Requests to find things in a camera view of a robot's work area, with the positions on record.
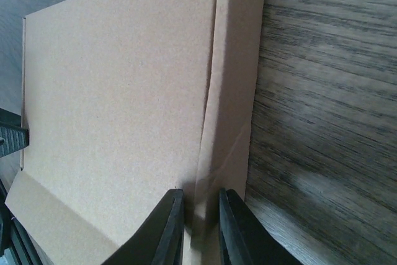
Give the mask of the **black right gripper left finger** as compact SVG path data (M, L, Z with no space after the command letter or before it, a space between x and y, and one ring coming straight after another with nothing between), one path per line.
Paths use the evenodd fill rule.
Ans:
M182 264L184 193L168 190L136 233L104 264Z

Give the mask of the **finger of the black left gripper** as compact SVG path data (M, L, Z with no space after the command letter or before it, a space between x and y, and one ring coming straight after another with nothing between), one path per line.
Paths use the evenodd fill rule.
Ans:
M5 157L29 145L29 130L22 128L21 116L1 109L1 157Z

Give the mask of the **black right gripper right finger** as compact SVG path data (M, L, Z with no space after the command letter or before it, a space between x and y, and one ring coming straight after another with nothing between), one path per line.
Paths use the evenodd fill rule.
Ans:
M219 242L222 264L300 264L262 226L238 193L220 189Z

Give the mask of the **cardboard box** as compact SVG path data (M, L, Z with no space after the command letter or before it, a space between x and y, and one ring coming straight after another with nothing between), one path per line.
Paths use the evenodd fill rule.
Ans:
M184 264L219 264L246 188L264 0L66 0L24 19L29 146L6 205L55 264L100 264L170 189Z

